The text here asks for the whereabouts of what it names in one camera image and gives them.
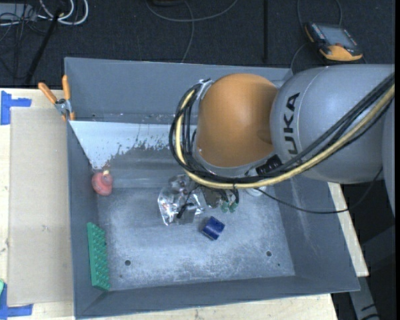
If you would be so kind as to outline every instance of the blue block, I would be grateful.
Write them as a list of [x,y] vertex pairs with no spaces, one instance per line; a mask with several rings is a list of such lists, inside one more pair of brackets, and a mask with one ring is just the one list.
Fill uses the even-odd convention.
[[222,230],[224,230],[225,224],[218,221],[214,217],[210,217],[204,228],[201,230],[208,238],[212,240],[218,239]]

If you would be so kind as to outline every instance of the yellow cable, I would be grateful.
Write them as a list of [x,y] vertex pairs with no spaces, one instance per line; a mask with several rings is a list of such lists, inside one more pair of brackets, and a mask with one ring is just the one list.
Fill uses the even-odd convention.
[[[384,96],[378,101],[378,103],[370,110],[370,112],[368,112],[368,114],[366,116],[364,116],[364,118],[358,122],[358,124],[356,124],[350,131],[348,131],[344,136],[342,136],[338,141],[336,141],[332,146],[330,146],[329,148],[327,148],[326,150],[324,150],[323,152],[321,152],[320,154],[312,157],[310,160],[304,162],[302,165],[290,170],[289,172],[283,173],[281,175],[279,175],[278,177],[273,177],[273,178],[269,178],[269,179],[264,179],[255,183],[236,183],[236,184],[232,184],[232,183],[217,183],[215,181],[210,181],[207,179],[204,179],[202,177],[197,176],[196,174],[187,171],[186,169],[184,169],[184,171],[186,172],[186,174],[195,182],[204,185],[206,187],[210,187],[213,189],[232,189],[232,188],[236,188],[236,189],[253,189],[253,188],[258,188],[258,187],[263,187],[263,186],[268,186],[268,185],[273,185],[276,183],[280,183],[286,179],[292,178],[295,175],[298,175],[310,168],[312,168],[313,166],[317,165],[318,163],[320,163],[321,161],[323,161],[324,159],[328,158],[328,156],[330,156],[332,153],[336,152],[339,148],[341,148],[342,146],[344,146],[344,144],[346,144],[353,136],[354,134],[356,134],[356,132],[358,132],[362,127],[364,127],[368,122],[370,122],[370,120],[372,120],[372,118],[378,114],[378,112],[384,107],[386,106],[386,104],[388,102],[390,102],[390,100],[393,98],[394,96],[394,92],[395,91],[395,85],[393,84],[388,90],[387,92],[384,94]],[[195,91],[192,90],[190,92],[190,94],[188,94],[188,96],[185,98],[185,100],[183,101],[182,105],[181,105],[181,109],[184,108],[184,106],[186,106],[188,100],[190,99],[190,97],[192,96],[192,94]],[[176,147],[176,154],[178,156],[178,158],[184,162],[184,158],[182,156],[182,150],[181,150],[181,122],[182,122],[182,118],[183,115],[181,115],[176,123],[176,129],[175,129],[175,147]]]

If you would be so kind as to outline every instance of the black carpet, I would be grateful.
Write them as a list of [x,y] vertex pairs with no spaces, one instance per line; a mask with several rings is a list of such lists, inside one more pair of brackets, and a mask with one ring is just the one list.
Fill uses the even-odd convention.
[[[40,10],[38,0],[0,1],[26,1]],[[58,1],[44,0],[44,3],[54,11]],[[268,0],[268,51],[264,53],[264,0],[237,0],[226,13],[194,23],[169,21],[148,8],[166,18],[191,19],[191,14],[194,18],[205,18],[226,10],[235,1],[188,0],[164,7],[148,0],[88,0],[86,22],[79,26],[58,24],[28,86],[35,87],[44,81],[51,88],[60,89],[64,57],[289,67],[295,52],[307,42],[299,18],[332,24],[338,24],[340,18],[335,0],[300,0],[300,15],[297,14],[298,0]],[[394,63],[395,0],[338,2],[342,25],[362,46],[366,61]],[[81,1],[76,3],[76,8],[81,17]],[[24,86],[27,70],[49,25],[50,21],[39,19],[35,23],[0,26],[0,87]],[[300,50],[292,69],[296,73],[321,65],[323,62],[308,45]],[[358,199],[366,188],[366,185],[344,188],[347,201]],[[360,242],[394,224],[383,184],[375,192],[371,194],[374,197],[366,198],[362,205],[350,211]],[[370,288],[382,319],[395,319],[395,264],[390,263],[373,274],[376,278],[370,277]],[[334,302],[340,319],[354,319],[348,309],[347,295],[334,295]]]

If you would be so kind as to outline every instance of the gray plastic bin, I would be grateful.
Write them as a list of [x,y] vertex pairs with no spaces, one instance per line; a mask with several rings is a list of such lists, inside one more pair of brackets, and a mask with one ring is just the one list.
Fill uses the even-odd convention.
[[[92,189],[92,139],[107,152],[122,123],[167,131],[188,88],[236,72],[270,81],[291,76],[265,67],[65,59],[77,115],[67,124],[76,318],[359,290],[337,214],[305,213],[242,192],[234,213],[207,208],[192,224],[166,226],[157,197],[182,169],[165,146],[110,150],[113,194]],[[128,139],[136,135],[127,131]],[[297,176],[268,192],[311,210],[335,208],[322,181]],[[199,231],[210,215],[225,224],[216,241]],[[106,231],[110,291],[91,286],[88,222]]]

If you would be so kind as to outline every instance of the bin floor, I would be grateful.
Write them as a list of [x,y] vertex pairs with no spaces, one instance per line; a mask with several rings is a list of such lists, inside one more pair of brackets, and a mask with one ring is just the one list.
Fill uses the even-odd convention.
[[[111,290],[295,274],[280,212],[270,199],[241,191],[234,213],[206,207],[193,223],[166,226],[159,192],[117,188],[98,198]],[[225,224],[216,241],[200,232],[211,215]]]

